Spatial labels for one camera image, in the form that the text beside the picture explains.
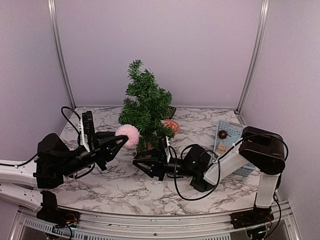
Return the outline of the pink pompom ornament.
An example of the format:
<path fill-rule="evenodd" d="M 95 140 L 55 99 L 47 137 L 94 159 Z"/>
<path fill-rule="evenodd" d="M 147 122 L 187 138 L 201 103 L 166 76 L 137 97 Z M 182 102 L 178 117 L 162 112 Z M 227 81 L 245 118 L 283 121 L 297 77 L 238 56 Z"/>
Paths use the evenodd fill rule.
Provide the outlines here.
<path fill-rule="evenodd" d="M 138 145 L 140 140 L 140 132 L 139 130 L 130 124 L 121 125 L 116 131 L 115 136 L 124 135 L 128 137 L 127 142 L 124 144 L 124 147 L 130 148 Z"/>

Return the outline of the small green christmas tree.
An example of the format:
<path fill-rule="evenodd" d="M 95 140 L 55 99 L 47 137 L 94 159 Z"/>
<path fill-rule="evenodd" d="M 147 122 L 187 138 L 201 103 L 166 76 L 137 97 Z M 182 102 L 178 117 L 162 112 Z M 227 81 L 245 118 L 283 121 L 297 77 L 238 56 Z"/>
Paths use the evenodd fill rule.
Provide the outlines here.
<path fill-rule="evenodd" d="M 162 122 L 171 113 L 172 94 L 160 87 L 150 69 L 142 70 L 143 65 L 140 59 L 128 65 L 130 82 L 118 117 L 121 125 L 129 124 L 138 129 L 139 152 L 156 149 L 159 145 L 158 136 L 164 135 L 169 139 L 175 136 L 174 130 Z"/>

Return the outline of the copper bauble ornament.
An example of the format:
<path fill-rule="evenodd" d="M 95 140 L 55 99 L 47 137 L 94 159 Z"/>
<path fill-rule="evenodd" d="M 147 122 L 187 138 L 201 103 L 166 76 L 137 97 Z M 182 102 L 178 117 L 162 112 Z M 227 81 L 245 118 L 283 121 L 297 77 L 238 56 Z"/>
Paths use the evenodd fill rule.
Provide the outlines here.
<path fill-rule="evenodd" d="M 228 136 L 228 133 L 227 133 L 225 130 L 220 130 L 220 131 L 218 132 L 218 137 L 219 137 L 220 139 L 225 139 L 227 136 Z"/>

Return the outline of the light blue perforated basket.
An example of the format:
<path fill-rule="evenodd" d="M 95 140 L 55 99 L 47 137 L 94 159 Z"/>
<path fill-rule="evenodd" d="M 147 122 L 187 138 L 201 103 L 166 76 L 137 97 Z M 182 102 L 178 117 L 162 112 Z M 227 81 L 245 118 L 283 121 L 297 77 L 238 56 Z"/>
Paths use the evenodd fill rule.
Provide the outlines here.
<path fill-rule="evenodd" d="M 217 124 L 216 136 L 215 136 L 215 143 L 214 143 L 214 152 L 216 153 L 216 148 L 220 142 L 223 142 L 225 146 L 232 146 L 235 144 L 240 137 L 242 136 L 243 130 L 246 125 L 227 121 L 227 120 L 219 120 Z M 227 132 L 227 137 L 225 139 L 220 139 L 218 137 L 218 133 L 221 130 L 225 130 Z M 252 163 L 248 163 L 236 171 L 233 172 L 235 175 L 239 175 L 242 177 L 248 177 L 254 170 L 255 166 Z"/>

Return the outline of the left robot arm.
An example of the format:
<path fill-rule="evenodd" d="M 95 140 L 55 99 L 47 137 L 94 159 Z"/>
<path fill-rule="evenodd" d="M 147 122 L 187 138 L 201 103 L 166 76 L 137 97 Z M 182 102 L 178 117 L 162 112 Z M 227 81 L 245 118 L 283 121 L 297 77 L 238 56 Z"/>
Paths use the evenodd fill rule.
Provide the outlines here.
<path fill-rule="evenodd" d="M 0 165 L 0 196 L 40 212 L 53 223 L 63 219 L 57 197 L 50 190 L 64 183 L 65 177 L 78 178 L 78 172 L 94 165 L 104 171 L 129 140 L 115 132 L 97 132 L 88 137 L 88 146 L 70 150 L 56 133 L 38 143 L 35 156 L 23 163 L 6 161 Z"/>

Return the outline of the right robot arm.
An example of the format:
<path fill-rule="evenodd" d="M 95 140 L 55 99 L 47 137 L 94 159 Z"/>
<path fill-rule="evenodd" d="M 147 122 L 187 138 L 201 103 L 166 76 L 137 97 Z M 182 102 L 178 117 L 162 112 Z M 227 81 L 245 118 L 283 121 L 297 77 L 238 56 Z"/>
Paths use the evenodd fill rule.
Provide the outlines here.
<path fill-rule="evenodd" d="M 280 135 L 247 126 L 238 141 L 221 156 L 199 144 L 188 145 L 177 156 L 168 141 L 160 137 L 158 149 L 139 152 L 132 164 L 150 178 L 157 177 L 160 181 L 166 174 L 174 180 L 188 177 L 190 186 L 206 196 L 215 191 L 222 179 L 252 164 L 259 169 L 260 179 L 255 207 L 248 212 L 247 219 L 258 224 L 271 207 L 288 155 L 289 148 Z"/>

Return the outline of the orange white patterned bowl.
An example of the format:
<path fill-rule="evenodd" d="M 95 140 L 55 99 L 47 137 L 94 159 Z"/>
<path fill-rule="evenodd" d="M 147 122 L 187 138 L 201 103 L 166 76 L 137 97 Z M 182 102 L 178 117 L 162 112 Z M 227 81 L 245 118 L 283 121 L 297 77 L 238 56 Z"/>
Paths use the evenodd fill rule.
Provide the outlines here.
<path fill-rule="evenodd" d="M 176 121 L 174 121 L 172 119 L 164 119 L 164 120 L 162 120 L 162 122 L 166 127 L 171 128 L 175 134 L 177 134 L 179 132 L 180 126 Z"/>

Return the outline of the black floral square plate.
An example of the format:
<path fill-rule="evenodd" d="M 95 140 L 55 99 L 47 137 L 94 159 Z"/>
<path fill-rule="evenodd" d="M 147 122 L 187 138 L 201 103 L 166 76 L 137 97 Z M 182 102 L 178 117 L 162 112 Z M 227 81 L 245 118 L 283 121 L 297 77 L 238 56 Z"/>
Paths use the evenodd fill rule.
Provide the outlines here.
<path fill-rule="evenodd" d="M 167 119 L 172 119 L 172 117 L 175 115 L 175 112 L 176 112 L 177 108 L 176 107 L 173 107 L 173 106 L 170 106 L 169 107 L 169 112 L 168 112 L 168 115 L 167 115 Z"/>

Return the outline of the beige fabric ornament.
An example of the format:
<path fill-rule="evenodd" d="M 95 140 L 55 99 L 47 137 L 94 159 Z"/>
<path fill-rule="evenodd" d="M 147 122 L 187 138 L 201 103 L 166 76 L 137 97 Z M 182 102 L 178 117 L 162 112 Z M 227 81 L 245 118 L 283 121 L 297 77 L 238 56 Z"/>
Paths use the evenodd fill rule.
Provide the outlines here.
<path fill-rule="evenodd" d="M 224 154 L 226 151 L 228 151 L 231 148 L 231 146 L 225 146 L 223 142 L 220 142 L 217 145 L 217 148 L 215 150 L 215 152 L 219 155 Z"/>

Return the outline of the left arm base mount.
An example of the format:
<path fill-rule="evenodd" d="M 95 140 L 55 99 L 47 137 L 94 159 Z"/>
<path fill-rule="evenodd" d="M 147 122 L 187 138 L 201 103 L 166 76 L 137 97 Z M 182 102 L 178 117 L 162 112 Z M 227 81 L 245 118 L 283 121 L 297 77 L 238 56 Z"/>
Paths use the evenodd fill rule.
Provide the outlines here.
<path fill-rule="evenodd" d="M 37 219 L 58 225 L 76 223 L 79 220 L 79 212 L 58 207 L 57 197 L 54 193 L 42 190 L 40 194 L 42 202 L 40 210 L 36 213 Z"/>

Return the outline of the front aluminium rail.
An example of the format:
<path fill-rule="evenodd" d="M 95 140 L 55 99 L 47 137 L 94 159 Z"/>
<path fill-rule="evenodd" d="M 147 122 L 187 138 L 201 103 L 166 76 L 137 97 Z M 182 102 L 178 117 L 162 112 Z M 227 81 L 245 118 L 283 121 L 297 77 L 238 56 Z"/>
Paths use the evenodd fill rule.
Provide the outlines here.
<path fill-rule="evenodd" d="M 132 215 L 78 210 L 75 227 L 56 228 L 21 207 L 10 240 L 299 240 L 288 201 L 272 205 L 273 220 L 238 226 L 236 211 L 200 215 Z"/>

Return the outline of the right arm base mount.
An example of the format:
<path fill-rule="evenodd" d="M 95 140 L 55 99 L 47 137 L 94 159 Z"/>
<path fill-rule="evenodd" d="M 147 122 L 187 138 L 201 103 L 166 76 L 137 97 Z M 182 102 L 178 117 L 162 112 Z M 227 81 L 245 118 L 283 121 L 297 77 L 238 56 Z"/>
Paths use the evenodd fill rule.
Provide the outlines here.
<path fill-rule="evenodd" d="M 230 215 L 231 224 L 234 229 L 246 228 L 255 225 L 264 224 L 273 221 L 274 215 L 271 207 L 259 208 L 254 206 L 253 209 L 234 212 Z"/>

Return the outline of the left aluminium frame post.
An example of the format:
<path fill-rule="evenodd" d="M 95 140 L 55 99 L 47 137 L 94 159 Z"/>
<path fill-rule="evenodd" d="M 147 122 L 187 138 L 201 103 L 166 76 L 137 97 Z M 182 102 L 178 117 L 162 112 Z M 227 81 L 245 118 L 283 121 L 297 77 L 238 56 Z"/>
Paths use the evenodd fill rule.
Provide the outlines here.
<path fill-rule="evenodd" d="M 69 80 L 68 71 L 65 63 L 64 54 L 63 54 L 63 48 L 61 43 L 60 31 L 59 31 L 58 16 L 56 11 L 56 1 L 48 0 L 47 4 L 48 4 L 49 20 L 50 20 L 52 34 L 53 34 L 53 41 L 55 45 L 55 51 L 58 59 L 60 72 L 62 75 L 63 84 L 64 84 L 66 95 L 69 101 L 69 105 L 71 108 L 75 109 L 76 101 L 72 92 L 71 83 Z"/>

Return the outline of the aluminium frame post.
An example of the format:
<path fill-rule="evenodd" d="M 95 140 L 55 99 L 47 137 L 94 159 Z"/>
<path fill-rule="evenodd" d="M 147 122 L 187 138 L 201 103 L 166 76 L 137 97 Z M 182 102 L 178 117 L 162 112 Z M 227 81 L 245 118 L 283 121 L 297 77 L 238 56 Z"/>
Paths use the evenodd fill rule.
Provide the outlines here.
<path fill-rule="evenodd" d="M 69 80 L 68 71 L 65 63 L 64 54 L 63 54 L 63 48 L 61 43 L 60 31 L 59 31 L 58 16 L 56 11 L 56 1 L 48 0 L 47 4 L 48 4 L 49 20 L 50 20 L 52 34 L 53 34 L 53 41 L 55 45 L 55 51 L 58 59 L 60 72 L 62 75 L 63 84 L 64 84 L 66 95 L 69 101 L 69 105 L 71 108 L 75 109 L 76 101 L 72 92 L 71 83 Z"/>
<path fill-rule="evenodd" d="M 261 1 L 261 8 L 260 8 L 260 14 L 259 14 L 259 20 L 257 25 L 257 31 L 255 36 L 255 41 L 253 45 L 253 51 L 251 55 L 251 59 L 249 62 L 248 71 L 245 77 L 244 85 L 242 88 L 242 92 L 236 107 L 235 112 L 240 115 L 241 112 L 244 109 L 246 99 L 249 95 L 250 87 L 254 78 L 254 73 L 256 70 L 256 65 L 258 61 L 259 54 L 262 49 L 263 40 L 265 36 L 266 31 L 266 25 L 267 25 L 267 18 L 268 18 L 268 12 L 269 12 L 269 0 L 262 0 Z"/>

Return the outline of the right aluminium frame post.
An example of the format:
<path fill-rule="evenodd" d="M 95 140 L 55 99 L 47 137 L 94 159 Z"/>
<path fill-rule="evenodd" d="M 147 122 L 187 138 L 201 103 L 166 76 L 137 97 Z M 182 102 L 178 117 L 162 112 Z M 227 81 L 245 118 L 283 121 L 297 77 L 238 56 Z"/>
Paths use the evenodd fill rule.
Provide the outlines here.
<path fill-rule="evenodd" d="M 245 77 L 244 85 L 242 88 L 242 92 L 236 107 L 235 112 L 240 115 L 241 112 L 244 109 L 246 99 L 249 95 L 250 87 L 254 78 L 254 73 L 256 70 L 256 65 L 258 61 L 259 54 L 262 49 L 263 40 L 265 36 L 266 31 L 266 25 L 267 25 L 267 18 L 268 18 L 268 12 L 269 12 L 269 0 L 262 0 L 261 1 L 261 8 L 260 8 L 260 14 L 259 14 L 259 20 L 257 25 L 257 31 L 255 36 L 255 41 L 253 45 L 253 51 L 251 55 L 251 59 L 249 62 L 248 71 Z"/>

